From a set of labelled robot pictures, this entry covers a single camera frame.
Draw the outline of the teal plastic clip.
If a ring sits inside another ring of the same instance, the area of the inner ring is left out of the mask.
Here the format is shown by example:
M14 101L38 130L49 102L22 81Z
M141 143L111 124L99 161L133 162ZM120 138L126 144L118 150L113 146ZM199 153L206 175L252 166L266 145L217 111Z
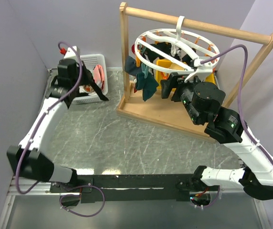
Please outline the teal plastic clip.
M142 64L141 69L142 69L142 73L144 74L144 78L146 79L149 73L149 66Z

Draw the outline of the argyle patterned knit sock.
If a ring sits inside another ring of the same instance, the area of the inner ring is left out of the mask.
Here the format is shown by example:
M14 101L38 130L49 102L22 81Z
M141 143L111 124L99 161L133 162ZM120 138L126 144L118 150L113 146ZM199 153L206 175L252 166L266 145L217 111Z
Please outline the argyle patterned knit sock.
M95 93L95 90L94 90L94 88L91 85L83 85L82 89L87 94L93 94L93 93Z

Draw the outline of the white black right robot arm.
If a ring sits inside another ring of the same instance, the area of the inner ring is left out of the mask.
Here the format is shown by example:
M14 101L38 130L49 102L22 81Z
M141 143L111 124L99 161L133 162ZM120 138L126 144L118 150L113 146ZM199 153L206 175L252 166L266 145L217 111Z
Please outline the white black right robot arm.
M201 191L219 186L242 189L259 200L273 199L273 157L264 152L258 140L252 141L250 129L240 115L221 104L225 92L211 82L195 77L185 82L182 75L171 73L161 84L161 97L167 99L171 91L174 102L181 102L193 124L205 125L204 132L233 151L245 167L216 169L198 166L191 178L184 183L188 191Z

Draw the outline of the teal green sock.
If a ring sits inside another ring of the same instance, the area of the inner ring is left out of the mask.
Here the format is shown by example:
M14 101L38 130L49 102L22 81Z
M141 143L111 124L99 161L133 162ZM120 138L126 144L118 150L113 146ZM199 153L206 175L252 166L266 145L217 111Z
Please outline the teal green sock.
M147 78L145 78L144 73L138 73L136 75L135 89L137 91L142 91L142 99L144 102L154 95L157 91L157 87L158 82L151 73L147 74Z

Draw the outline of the long black sock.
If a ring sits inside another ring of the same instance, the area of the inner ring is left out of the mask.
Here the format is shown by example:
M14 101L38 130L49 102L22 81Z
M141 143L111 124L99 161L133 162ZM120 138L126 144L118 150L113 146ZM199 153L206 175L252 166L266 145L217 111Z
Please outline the long black sock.
M99 88L99 86L95 83L94 80L90 81L90 85L94 88L96 94L102 101L109 101L109 99L103 94L102 90Z

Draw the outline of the white round clip hanger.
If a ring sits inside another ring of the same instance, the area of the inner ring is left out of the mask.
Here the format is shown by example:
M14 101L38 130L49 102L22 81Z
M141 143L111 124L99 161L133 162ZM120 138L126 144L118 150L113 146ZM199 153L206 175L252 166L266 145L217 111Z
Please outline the white round clip hanger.
M184 16L178 18L175 29L149 30L139 35L134 43L136 62L161 72L190 74L194 72L191 61L218 55L219 49L210 40L182 29L184 19ZM170 60L183 70L159 67L155 64L158 58Z

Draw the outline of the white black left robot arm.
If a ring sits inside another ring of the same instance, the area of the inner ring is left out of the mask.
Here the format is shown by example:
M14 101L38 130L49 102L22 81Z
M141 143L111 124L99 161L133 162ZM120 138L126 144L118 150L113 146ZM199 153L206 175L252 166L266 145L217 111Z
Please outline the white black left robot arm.
M57 75L46 92L34 124L18 145L7 150L16 181L22 177L37 182L58 182L68 192L78 188L76 170L55 164L45 151L56 126L76 98L96 95L101 101L108 99L103 93L105 80L100 64L89 68L84 61L73 58L59 61Z

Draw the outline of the pink patterned sock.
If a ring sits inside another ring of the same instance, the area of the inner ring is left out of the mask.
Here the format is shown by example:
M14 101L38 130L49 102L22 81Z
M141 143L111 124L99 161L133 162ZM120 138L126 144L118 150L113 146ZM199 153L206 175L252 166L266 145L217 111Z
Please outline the pink patterned sock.
M93 69L93 78L95 83L103 90L105 84L105 73L101 65L96 65Z

